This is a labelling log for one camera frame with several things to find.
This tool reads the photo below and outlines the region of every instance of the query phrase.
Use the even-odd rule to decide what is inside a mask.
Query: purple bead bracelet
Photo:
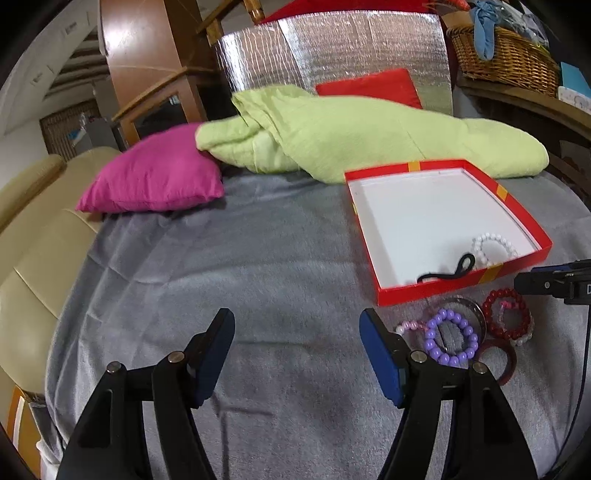
[[[462,335],[468,341],[468,347],[457,355],[449,356],[443,353],[435,343],[435,328],[442,322],[452,322],[462,331]],[[461,314],[453,310],[441,309],[439,312],[427,322],[427,330],[425,331],[425,350],[429,355],[440,365],[449,365],[450,367],[459,367],[460,362],[473,358],[476,350],[478,350],[478,335],[474,333],[474,329],[468,325],[468,321],[462,317]]]

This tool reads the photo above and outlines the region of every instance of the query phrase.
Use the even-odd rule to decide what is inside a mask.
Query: red bangle
[[[476,351],[476,355],[474,355],[474,361],[479,362],[482,354],[494,346],[503,350],[507,355],[507,365],[505,366],[505,371],[497,379],[497,383],[502,387],[511,379],[513,373],[515,372],[515,367],[517,366],[517,355],[515,353],[515,349],[509,342],[506,340],[500,340],[498,338],[492,338],[482,342]]]
[[[492,318],[492,305],[497,299],[513,298],[519,307],[521,313],[521,324],[512,330],[505,330],[501,325],[497,324]],[[492,290],[482,304],[482,313],[486,322],[486,330],[496,338],[503,340],[516,340],[524,336],[528,332],[530,326],[531,315],[530,310],[525,304],[525,300],[513,288],[505,288],[503,290]]]

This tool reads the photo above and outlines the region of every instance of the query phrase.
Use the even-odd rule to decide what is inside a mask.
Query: blue gripper pad
[[[204,352],[202,364],[197,373],[197,405],[202,405],[213,394],[217,379],[234,339],[236,322],[230,310],[223,309],[223,317],[219,330],[212,339],[209,348]]]
[[[382,388],[384,397],[392,400],[394,405],[400,407],[404,399],[401,388],[401,381],[405,381],[404,367],[399,368],[396,366],[367,312],[363,312],[359,317],[359,334],[375,376],[378,377],[379,386]]]

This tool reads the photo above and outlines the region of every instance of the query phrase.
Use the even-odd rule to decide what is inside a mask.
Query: light green blanket
[[[233,95],[239,116],[207,122],[197,147],[257,173],[303,169],[325,183],[348,170],[465,158],[493,178],[536,175],[544,146],[517,128],[358,96],[312,95],[292,85]]]

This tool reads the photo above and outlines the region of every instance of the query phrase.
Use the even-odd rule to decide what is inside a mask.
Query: wooden shelf
[[[515,105],[554,120],[591,141],[591,115],[557,98],[502,83],[458,79],[465,94]]]

